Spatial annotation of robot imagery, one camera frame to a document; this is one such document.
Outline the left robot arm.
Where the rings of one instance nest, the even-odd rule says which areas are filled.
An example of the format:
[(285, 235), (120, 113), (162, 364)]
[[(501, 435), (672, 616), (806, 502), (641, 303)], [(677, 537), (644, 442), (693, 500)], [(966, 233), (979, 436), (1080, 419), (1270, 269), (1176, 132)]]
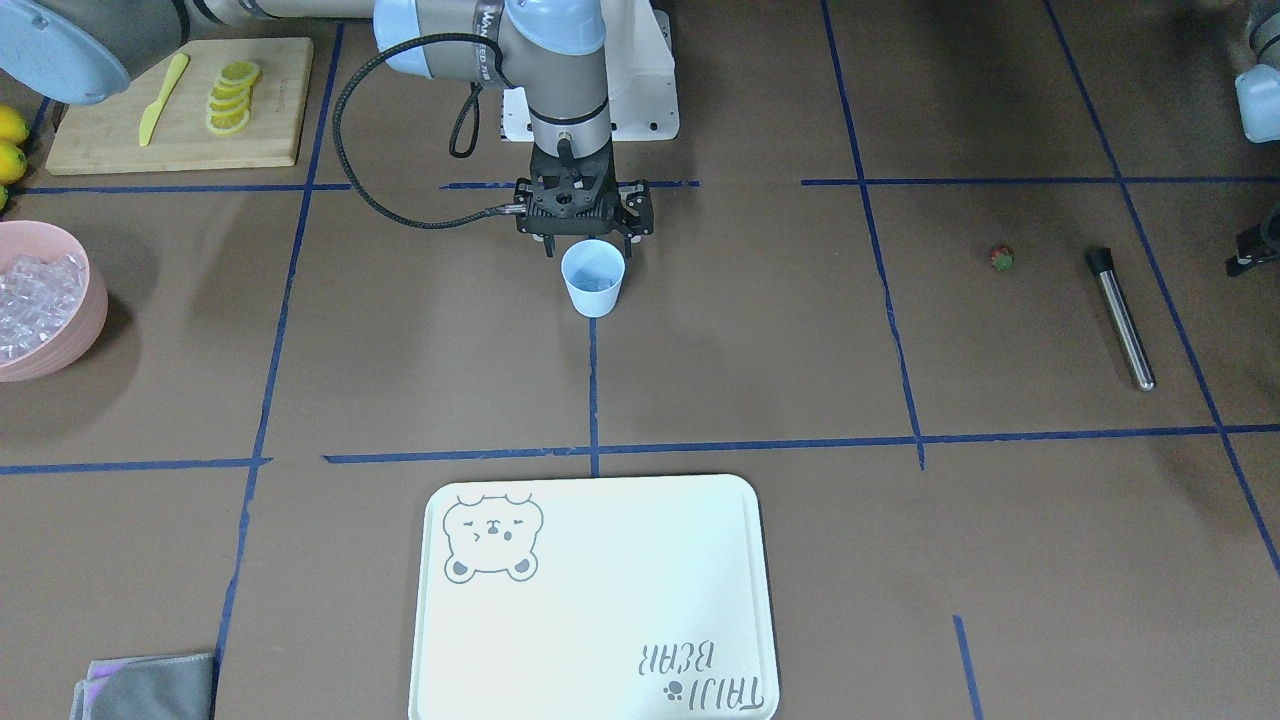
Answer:
[[(1245, 23), (1248, 67), (1234, 79), (1242, 132), (1252, 143), (1279, 140), (1279, 3), (1249, 1)], [(1279, 258), (1279, 206), (1236, 236), (1235, 254), (1224, 263), (1239, 277)]]

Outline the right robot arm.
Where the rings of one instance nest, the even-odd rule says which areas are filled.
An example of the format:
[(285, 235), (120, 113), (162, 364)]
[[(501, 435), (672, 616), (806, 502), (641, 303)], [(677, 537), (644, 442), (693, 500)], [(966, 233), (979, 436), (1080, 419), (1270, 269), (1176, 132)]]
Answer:
[(346, 106), (376, 68), (468, 85), (462, 117), (477, 117), (485, 88), (524, 91), (532, 132), (530, 174), (511, 202), (439, 222), (456, 228), (512, 217), (547, 255), (556, 238), (620, 234), (622, 254), (654, 231), (648, 182), (622, 184), (599, 1), (5, 1), (3, 69), (64, 104), (124, 92), (182, 45), (218, 28), (287, 18), (367, 19), (378, 54), (340, 91), (332, 137), (352, 188), (383, 217), (416, 229), (428, 222), (381, 205), (358, 181), (342, 137)]

